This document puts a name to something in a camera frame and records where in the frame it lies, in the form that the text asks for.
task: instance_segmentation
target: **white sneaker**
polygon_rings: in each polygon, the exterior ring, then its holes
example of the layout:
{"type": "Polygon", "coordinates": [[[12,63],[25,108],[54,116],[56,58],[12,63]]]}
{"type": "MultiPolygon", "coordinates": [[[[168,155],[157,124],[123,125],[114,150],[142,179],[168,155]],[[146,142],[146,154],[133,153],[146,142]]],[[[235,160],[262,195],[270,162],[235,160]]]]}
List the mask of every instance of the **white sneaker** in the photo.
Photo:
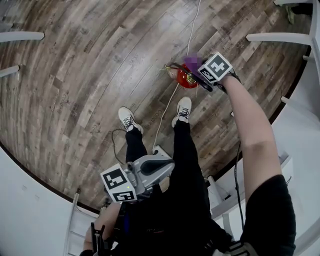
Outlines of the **white sneaker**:
{"type": "Polygon", "coordinates": [[[140,124],[137,124],[137,122],[135,121],[134,114],[130,111],[130,109],[126,108],[125,106],[122,106],[118,111],[118,115],[127,132],[131,131],[134,127],[136,127],[141,132],[141,134],[144,133],[144,129],[140,124]]]}
{"type": "Polygon", "coordinates": [[[178,105],[176,106],[176,115],[171,122],[172,127],[175,127],[178,120],[189,123],[191,106],[192,103],[189,97],[183,97],[182,99],[180,99],[178,105]]]}

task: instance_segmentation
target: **person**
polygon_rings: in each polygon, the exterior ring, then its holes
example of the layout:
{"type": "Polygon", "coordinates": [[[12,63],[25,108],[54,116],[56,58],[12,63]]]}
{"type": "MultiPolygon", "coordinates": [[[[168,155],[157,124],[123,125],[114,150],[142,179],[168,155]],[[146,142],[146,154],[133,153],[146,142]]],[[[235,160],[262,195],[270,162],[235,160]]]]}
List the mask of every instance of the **person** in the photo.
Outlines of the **person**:
{"type": "MultiPolygon", "coordinates": [[[[183,97],[172,120],[175,167],[169,188],[127,210],[126,239],[111,255],[212,255],[215,250],[233,255],[293,255],[295,213],[269,120],[236,78],[227,75],[221,84],[231,102],[243,155],[246,219],[240,241],[233,241],[211,218],[208,190],[190,135],[192,102],[183,97]]],[[[143,128],[125,107],[119,110],[119,118],[127,130],[126,161],[133,162],[147,154],[143,128]]],[[[112,203],[95,221],[96,229],[105,225],[103,239],[112,236],[120,208],[112,203]]],[[[92,256],[92,248],[89,228],[81,256],[92,256]]]]}
{"type": "Polygon", "coordinates": [[[288,14],[289,22],[294,25],[295,24],[295,15],[308,15],[312,16],[313,13],[313,4],[312,3],[299,3],[296,6],[290,7],[288,5],[285,6],[286,13],[288,14]]]}

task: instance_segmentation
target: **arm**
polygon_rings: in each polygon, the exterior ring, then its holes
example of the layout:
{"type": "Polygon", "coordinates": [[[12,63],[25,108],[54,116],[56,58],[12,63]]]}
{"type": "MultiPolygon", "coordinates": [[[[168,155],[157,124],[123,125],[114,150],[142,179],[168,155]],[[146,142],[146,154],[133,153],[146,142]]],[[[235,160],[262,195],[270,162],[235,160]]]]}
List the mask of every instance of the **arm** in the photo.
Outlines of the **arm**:
{"type": "MultiPolygon", "coordinates": [[[[114,226],[116,224],[118,214],[120,211],[121,204],[119,203],[111,203],[95,220],[94,228],[96,230],[100,230],[103,225],[105,225],[102,238],[106,240],[112,235],[114,230],[114,226]]],[[[83,250],[93,250],[92,246],[92,238],[91,238],[91,227],[85,233],[84,243],[83,243],[83,250]]]]}
{"type": "Polygon", "coordinates": [[[222,81],[230,98],[242,155],[245,199],[269,178],[282,174],[273,130],[264,111],[233,76],[222,81]]]}

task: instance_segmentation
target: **black cable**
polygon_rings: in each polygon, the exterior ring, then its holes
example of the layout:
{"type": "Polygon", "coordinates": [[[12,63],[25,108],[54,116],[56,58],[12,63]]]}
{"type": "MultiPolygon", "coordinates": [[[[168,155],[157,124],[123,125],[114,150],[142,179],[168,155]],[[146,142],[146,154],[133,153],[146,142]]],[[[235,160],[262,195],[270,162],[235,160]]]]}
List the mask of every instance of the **black cable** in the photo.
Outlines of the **black cable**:
{"type": "Polygon", "coordinates": [[[240,154],[240,146],[241,146],[241,142],[239,142],[238,152],[236,153],[236,161],[235,161],[235,165],[234,165],[234,181],[235,181],[235,190],[236,190],[236,194],[238,197],[238,204],[239,204],[239,209],[240,209],[242,230],[244,230],[245,222],[244,222],[244,215],[243,215],[242,209],[241,209],[239,184],[238,184],[238,179],[237,179],[237,165],[238,165],[239,154],[240,154]]]}
{"type": "Polygon", "coordinates": [[[290,176],[290,178],[285,182],[287,186],[289,185],[289,182],[291,181],[291,178],[292,178],[292,176],[290,176]]]}
{"type": "Polygon", "coordinates": [[[124,132],[127,132],[127,131],[124,130],[124,129],[114,129],[114,130],[111,132],[111,140],[112,140],[112,145],[113,145],[114,157],[118,160],[118,162],[119,162],[120,164],[123,165],[124,163],[119,160],[119,158],[117,157],[117,154],[116,154],[116,145],[115,145],[115,140],[114,140],[114,132],[115,132],[115,131],[124,131],[124,132]]]}

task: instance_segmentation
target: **red object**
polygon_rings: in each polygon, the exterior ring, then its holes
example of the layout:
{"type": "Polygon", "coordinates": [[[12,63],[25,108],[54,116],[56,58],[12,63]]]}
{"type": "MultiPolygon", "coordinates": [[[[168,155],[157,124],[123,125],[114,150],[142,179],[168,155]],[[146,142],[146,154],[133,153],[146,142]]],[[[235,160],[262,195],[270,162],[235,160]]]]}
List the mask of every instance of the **red object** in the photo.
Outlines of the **red object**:
{"type": "MultiPolygon", "coordinates": [[[[189,68],[187,68],[186,64],[182,64],[182,66],[187,70],[190,71],[189,68]]],[[[177,82],[182,85],[184,88],[195,88],[198,86],[198,83],[194,81],[193,79],[190,79],[188,75],[182,71],[180,68],[178,69],[177,72],[177,77],[176,77],[177,82]]]]}

